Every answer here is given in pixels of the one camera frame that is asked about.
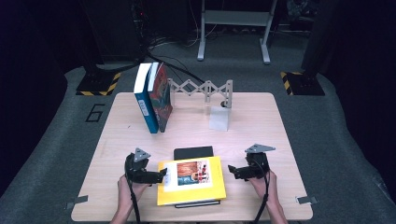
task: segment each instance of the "book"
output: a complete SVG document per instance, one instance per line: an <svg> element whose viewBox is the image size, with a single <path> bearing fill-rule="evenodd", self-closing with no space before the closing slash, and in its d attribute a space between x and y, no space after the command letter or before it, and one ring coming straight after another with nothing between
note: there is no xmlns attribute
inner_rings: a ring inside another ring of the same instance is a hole
<svg viewBox="0 0 396 224"><path fill-rule="evenodd" d="M151 63L141 63L134 82L134 96L142 111L150 133L157 133L159 126L148 92Z"/></svg>
<svg viewBox="0 0 396 224"><path fill-rule="evenodd" d="M165 132L166 124L173 110L170 91L166 65L153 63L149 75L148 95L162 133Z"/></svg>
<svg viewBox="0 0 396 224"><path fill-rule="evenodd" d="M158 205L202 206L226 198L219 156L160 161L159 170L164 168L167 172L158 185Z"/></svg>
<svg viewBox="0 0 396 224"><path fill-rule="evenodd" d="M213 147L180 147L174 149L174 160L186 160L201 157L212 157Z"/></svg>

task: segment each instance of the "red book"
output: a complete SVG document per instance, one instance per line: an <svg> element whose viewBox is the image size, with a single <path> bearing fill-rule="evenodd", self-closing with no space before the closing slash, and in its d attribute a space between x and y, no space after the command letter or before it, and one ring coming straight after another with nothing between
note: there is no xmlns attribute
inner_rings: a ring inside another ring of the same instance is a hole
<svg viewBox="0 0 396 224"><path fill-rule="evenodd" d="M162 133L165 132L166 124L173 110L170 90L166 65L153 63L150 71L150 82L148 83L148 94Z"/></svg>

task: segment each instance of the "black strap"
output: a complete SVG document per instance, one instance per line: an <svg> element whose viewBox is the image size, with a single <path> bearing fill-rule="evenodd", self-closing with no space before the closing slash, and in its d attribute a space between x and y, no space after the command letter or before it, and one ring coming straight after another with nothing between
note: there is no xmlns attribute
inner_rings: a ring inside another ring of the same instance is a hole
<svg viewBox="0 0 396 224"><path fill-rule="evenodd" d="M260 206L259 212L257 213L256 218L254 219L253 223L259 223L259 219L262 216L262 211L264 210L265 205L267 205L267 201L268 201L268 188L270 185L270 179L271 177L269 176L268 180L267 180L267 176L264 176L264 180L265 180L265 186L266 186L266 190L265 190L265 194L264 197L262 198L262 205Z"/></svg>
<svg viewBox="0 0 396 224"><path fill-rule="evenodd" d="M132 180L128 178L128 175L125 175L126 181L128 182L129 190L131 191L131 200L132 204L134 205L134 214L136 216L136 223L140 224L140 213L139 213L139 207L137 206L137 199L136 195L134 194L134 190L132 189Z"/></svg>
<svg viewBox="0 0 396 224"><path fill-rule="evenodd" d="M134 194L134 191L132 190L132 183L130 185L130 190L131 190L131 200L132 200L132 203L134 204L134 214L136 215L136 223L140 224L139 207L137 206L136 195Z"/></svg>

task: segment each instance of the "gray carpet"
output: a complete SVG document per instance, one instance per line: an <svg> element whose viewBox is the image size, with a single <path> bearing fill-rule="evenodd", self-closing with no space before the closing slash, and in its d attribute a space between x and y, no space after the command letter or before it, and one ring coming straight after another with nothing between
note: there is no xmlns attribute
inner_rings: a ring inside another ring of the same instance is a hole
<svg viewBox="0 0 396 224"><path fill-rule="evenodd" d="M350 136L342 107L329 80L318 75L325 96L288 96L281 71L300 72L307 37L277 33L271 64L262 63L257 35L219 36L206 43L205 60L197 62L198 43L165 44L153 55L182 67L202 80L234 91L271 92L279 107L306 191L319 202L305 223L396 223L396 206L383 190L376 169L364 159ZM107 64L104 68L125 64ZM67 202L78 196L106 117L118 92L133 91L137 67L122 72L109 96L75 95L85 72L67 74L68 90L53 122L29 160L0 199L0 223L72 223ZM190 78L177 71L185 80ZM178 81L175 74L170 75ZM94 105L98 122L85 122Z"/></svg>

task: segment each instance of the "yellow book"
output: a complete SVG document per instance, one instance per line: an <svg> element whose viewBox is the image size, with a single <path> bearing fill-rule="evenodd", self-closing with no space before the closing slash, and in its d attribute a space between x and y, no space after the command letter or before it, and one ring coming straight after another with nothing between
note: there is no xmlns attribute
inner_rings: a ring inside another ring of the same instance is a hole
<svg viewBox="0 0 396 224"><path fill-rule="evenodd" d="M160 161L167 168L158 185L158 205L199 204L226 198L220 157Z"/></svg>

